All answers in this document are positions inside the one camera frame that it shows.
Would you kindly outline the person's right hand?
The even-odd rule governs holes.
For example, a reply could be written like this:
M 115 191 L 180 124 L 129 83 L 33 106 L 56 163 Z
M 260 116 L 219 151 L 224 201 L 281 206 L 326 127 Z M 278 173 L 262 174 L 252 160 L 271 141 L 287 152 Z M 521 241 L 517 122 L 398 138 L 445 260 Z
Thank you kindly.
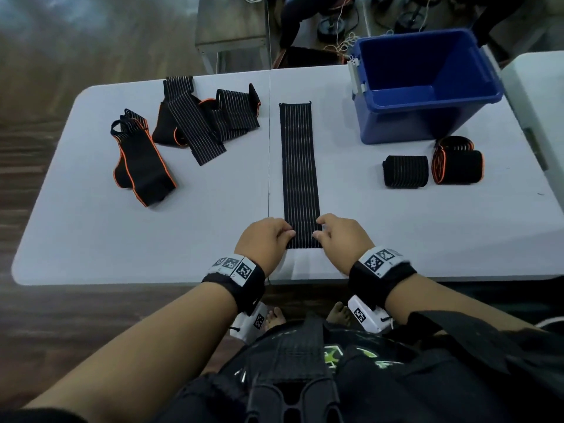
M 335 244 L 323 250 L 335 268 L 343 275 L 349 276 L 359 258 L 374 247 L 374 242 L 356 220 L 337 217 Z

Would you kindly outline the crumpled black striped orange wrap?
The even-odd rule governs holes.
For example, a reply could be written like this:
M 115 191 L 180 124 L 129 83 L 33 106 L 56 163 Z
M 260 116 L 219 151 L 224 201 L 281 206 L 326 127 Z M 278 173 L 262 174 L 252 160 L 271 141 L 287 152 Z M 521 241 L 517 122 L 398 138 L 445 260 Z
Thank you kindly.
M 218 89 L 214 99 L 199 102 L 199 108 L 220 144 L 258 129 L 260 106 L 252 83 L 247 92 Z

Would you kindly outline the folded black striped wrap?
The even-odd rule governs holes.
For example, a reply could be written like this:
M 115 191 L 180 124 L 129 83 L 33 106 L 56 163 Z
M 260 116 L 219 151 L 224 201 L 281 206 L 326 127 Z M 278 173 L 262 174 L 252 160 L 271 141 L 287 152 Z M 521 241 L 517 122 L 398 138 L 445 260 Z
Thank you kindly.
M 167 77 L 164 101 L 199 166 L 225 153 L 224 145 L 193 96 L 191 76 Z

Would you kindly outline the loose black wrap orange edge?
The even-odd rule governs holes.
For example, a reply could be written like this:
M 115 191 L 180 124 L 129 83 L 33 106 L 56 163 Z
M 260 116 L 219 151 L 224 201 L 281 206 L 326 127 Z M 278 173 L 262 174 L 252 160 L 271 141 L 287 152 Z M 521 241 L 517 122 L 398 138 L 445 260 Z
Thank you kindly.
M 131 190 L 144 207 L 162 202 L 177 184 L 150 134 L 147 120 L 125 109 L 110 127 L 120 157 L 113 178 L 121 189 Z

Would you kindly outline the white side table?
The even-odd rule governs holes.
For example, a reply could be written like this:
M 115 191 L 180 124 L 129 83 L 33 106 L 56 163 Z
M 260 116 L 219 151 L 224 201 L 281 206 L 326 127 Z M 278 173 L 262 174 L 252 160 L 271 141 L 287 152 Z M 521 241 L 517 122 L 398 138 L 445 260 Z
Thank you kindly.
M 564 212 L 564 50 L 524 53 L 500 73 L 505 95 Z

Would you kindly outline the person's right foot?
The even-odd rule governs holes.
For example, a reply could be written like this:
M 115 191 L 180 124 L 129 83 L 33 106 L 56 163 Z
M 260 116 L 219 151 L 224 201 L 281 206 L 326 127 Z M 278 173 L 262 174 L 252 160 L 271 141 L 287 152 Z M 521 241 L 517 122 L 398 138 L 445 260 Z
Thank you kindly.
M 341 327 L 350 327 L 351 325 L 351 311 L 347 305 L 342 302 L 337 302 L 329 312 L 326 321 L 329 324 L 339 325 Z

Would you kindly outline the rolled black striped wrap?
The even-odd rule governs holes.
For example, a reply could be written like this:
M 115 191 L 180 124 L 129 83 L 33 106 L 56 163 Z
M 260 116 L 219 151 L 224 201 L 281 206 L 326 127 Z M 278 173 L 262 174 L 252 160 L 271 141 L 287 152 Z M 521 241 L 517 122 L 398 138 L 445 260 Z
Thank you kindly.
M 382 162 L 384 184 L 392 189 L 418 189 L 429 180 L 427 156 L 388 156 Z

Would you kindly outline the long black striped wrap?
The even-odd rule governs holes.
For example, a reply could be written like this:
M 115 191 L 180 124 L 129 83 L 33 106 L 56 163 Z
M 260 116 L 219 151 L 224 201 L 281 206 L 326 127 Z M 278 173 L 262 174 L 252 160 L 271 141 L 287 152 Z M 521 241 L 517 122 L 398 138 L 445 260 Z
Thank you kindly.
M 280 103 L 284 219 L 295 230 L 287 249 L 321 248 L 321 230 L 311 102 Z

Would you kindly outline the person's left foot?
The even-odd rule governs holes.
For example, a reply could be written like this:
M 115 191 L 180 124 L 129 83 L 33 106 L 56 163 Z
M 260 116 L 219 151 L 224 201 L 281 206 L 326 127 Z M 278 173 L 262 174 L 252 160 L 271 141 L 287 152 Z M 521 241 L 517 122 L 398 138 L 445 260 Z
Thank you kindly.
M 270 329 L 286 324 L 287 320 L 279 307 L 274 307 L 268 311 L 265 319 L 264 330 L 265 332 Z

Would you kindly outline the grey metal table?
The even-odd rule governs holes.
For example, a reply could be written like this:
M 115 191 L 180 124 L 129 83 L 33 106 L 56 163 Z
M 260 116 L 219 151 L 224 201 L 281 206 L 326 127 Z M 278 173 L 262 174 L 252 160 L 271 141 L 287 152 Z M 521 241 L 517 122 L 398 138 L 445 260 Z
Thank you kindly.
M 222 54 L 256 49 L 262 70 L 271 68 L 266 0 L 199 0 L 194 46 L 208 75 L 216 74 Z

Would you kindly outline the black round chair base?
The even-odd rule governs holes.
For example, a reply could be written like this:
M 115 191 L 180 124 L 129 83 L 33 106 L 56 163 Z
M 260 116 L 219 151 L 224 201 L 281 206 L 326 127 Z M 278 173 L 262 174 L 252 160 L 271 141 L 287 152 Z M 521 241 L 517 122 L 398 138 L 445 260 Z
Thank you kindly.
M 394 34 L 419 33 L 427 27 L 427 13 L 414 10 L 398 16 L 394 24 Z
M 337 15 L 322 18 L 317 26 L 317 39 L 322 43 L 338 43 L 346 33 L 346 21 Z

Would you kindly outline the blue plastic bin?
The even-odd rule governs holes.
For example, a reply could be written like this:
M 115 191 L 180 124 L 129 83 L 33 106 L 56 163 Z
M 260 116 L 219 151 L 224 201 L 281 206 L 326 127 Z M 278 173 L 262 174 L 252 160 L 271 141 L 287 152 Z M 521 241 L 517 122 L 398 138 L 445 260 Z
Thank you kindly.
M 361 38 L 348 67 L 366 145 L 448 137 L 504 95 L 465 28 Z

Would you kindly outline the small black orange-trimmed wrap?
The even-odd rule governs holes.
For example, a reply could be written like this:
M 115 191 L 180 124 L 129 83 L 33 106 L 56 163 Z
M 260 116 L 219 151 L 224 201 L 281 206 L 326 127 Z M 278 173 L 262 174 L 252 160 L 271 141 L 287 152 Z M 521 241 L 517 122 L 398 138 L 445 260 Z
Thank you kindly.
M 159 106 L 157 124 L 153 131 L 152 139 L 155 144 L 166 147 L 189 147 L 189 142 L 180 126 L 178 126 L 166 101 L 162 101 Z

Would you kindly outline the person's right forearm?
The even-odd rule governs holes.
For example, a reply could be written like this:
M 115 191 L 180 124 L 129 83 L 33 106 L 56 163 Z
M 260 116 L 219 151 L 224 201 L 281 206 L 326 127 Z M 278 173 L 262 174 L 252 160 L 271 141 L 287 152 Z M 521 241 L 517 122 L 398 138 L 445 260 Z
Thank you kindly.
M 541 330 L 419 274 L 406 278 L 394 287 L 386 299 L 385 310 L 403 325 L 413 312 L 451 311 L 485 321 L 500 331 Z

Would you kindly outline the person's left forearm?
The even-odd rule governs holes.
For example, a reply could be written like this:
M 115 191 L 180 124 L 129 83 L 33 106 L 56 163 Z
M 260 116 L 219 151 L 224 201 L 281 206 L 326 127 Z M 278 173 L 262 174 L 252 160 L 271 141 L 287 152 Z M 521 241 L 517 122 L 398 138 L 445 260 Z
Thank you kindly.
M 237 313 L 227 289 L 202 283 L 109 341 L 24 408 L 65 410 L 88 423 L 145 423 L 201 374 Z

